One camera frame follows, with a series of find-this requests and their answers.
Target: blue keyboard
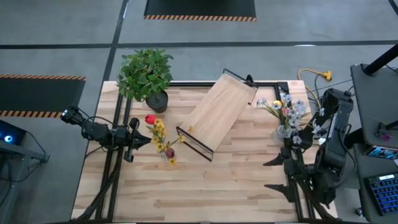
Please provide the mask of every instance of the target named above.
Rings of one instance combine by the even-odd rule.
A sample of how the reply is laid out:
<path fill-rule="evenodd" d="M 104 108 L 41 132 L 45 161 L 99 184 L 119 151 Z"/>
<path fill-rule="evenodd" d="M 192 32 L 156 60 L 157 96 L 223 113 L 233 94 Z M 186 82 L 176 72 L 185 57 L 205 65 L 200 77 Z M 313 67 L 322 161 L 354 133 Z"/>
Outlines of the blue keyboard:
<path fill-rule="evenodd" d="M 398 213 L 398 174 L 365 179 L 380 215 Z"/>

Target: warning stripe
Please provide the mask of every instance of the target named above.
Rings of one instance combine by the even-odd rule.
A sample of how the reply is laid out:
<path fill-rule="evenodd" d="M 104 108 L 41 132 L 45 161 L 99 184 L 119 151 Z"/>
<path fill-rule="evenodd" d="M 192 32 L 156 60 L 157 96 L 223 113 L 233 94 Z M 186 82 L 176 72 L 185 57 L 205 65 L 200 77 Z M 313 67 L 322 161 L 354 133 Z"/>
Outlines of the warning stripe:
<path fill-rule="evenodd" d="M 256 22 L 257 18 L 247 16 L 175 16 L 175 15 L 148 15 L 144 19 L 157 20 L 194 20 L 194 21 L 231 21 L 231 22 Z"/>
<path fill-rule="evenodd" d="M 12 116 L 23 118 L 60 118 L 62 112 L 53 111 L 8 111 L 0 110 L 0 117 Z"/>
<path fill-rule="evenodd" d="M 86 77 L 81 76 L 59 76 L 59 75 L 15 75 L 15 74 L 0 74 L 0 78 L 31 78 L 31 79 L 68 79 L 68 80 L 84 80 Z"/>

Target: red tulip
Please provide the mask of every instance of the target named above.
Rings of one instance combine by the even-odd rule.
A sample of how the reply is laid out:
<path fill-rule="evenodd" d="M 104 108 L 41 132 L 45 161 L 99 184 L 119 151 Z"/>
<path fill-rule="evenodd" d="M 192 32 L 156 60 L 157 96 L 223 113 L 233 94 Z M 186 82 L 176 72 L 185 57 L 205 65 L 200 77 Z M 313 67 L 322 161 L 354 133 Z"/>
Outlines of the red tulip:
<path fill-rule="evenodd" d="M 156 116 L 155 116 L 155 115 L 148 114 L 148 115 L 145 117 L 145 122 L 147 122 L 148 124 L 154 124 L 154 123 L 155 123 L 155 119 L 156 119 Z"/>
<path fill-rule="evenodd" d="M 166 150 L 166 156 L 167 156 L 167 158 L 174 158 L 174 156 L 175 156 L 174 149 L 168 148 L 168 149 Z"/>

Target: concrete floor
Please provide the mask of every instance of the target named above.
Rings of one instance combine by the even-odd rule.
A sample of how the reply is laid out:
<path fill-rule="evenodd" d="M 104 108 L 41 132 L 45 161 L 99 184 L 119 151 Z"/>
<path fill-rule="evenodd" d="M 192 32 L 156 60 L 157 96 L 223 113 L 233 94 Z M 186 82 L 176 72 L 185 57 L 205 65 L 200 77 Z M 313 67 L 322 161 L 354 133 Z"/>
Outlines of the concrete floor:
<path fill-rule="evenodd" d="M 256 0 L 257 22 L 145 21 L 145 0 L 130 0 L 119 43 L 206 41 L 352 41 L 394 40 L 398 16 L 387 0 Z M 110 44 L 122 0 L 2 0 L 0 45 L 8 44 Z M 170 48 L 175 80 L 216 80 L 223 68 L 257 80 L 296 79 L 301 68 L 331 70 L 331 82 L 319 78 L 318 87 L 350 80 L 349 66 L 369 63 L 391 45 L 323 47 L 207 47 Z M 117 49 L 110 80 L 120 69 Z M 88 80 L 80 108 L 96 109 L 109 49 L 0 50 L 0 73 L 30 75 L 83 75 Z M 393 61 L 390 66 L 398 66 Z M 310 73 L 305 83 L 314 88 Z M 351 82 L 334 86 L 347 90 Z M 62 222 L 70 218 L 87 141 L 77 126 L 39 118 L 4 119 L 32 132 L 51 154 L 50 162 L 23 182 L 10 223 Z M 358 109 L 350 117 L 359 128 Z M 344 220 L 365 222 L 353 211 L 358 191 L 338 189 L 335 200 Z"/>

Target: wooden tabletop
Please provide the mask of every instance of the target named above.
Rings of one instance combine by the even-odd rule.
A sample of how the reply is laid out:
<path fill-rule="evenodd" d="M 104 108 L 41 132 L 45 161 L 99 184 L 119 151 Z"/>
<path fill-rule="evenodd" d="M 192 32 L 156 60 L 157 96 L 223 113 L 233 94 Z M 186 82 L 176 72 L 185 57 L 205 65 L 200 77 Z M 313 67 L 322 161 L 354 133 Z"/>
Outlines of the wooden tabletop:
<path fill-rule="evenodd" d="M 307 100 L 303 81 L 286 81 L 295 100 Z M 166 125 L 168 138 L 175 139 L 175 127 L 190 115 L 210 87 L 170 87 L 167 111 L 158 114 Z M 116 82 L 104 82 L 97 116 L 113 119 L 118 88 Z M 273 87 L 260 87 L 259 98 L 275 100 Z M 119 123 L 122 123 L 123 108 Z M 133 101 L 130 118 L 140 119 L 141 134 L 150 137 L 144 117 L 154 112 L 145 104 Z M 134 151 L 134 162 L 123 161 L 118 186 L 114 222 L 294 222 L 293 203 L 264 184 L 286 184 L 283 166 L 264 167 L 275 158 L 279 146 L 272 140 L 278 120 L 266 111 L 247 105 L 214 153 L 213 162 L 202 158 L 188 146 L 173 146 L 177 164 L 162 161 L 153 144 Z M 98 143 L 91 142 L 88 152 Z M 303 155 L 314 163 L 318 147 Z M 106 153 L 96 151 L 86 158 L 76 195 L 72 218 L 78 217 L 100 190 Z M 308 217 L 300 192 L 304 217 Z M 105 200 L 104 209 L 108 209 Z M 334 204 L 329 212 L 336 216 Z"/>

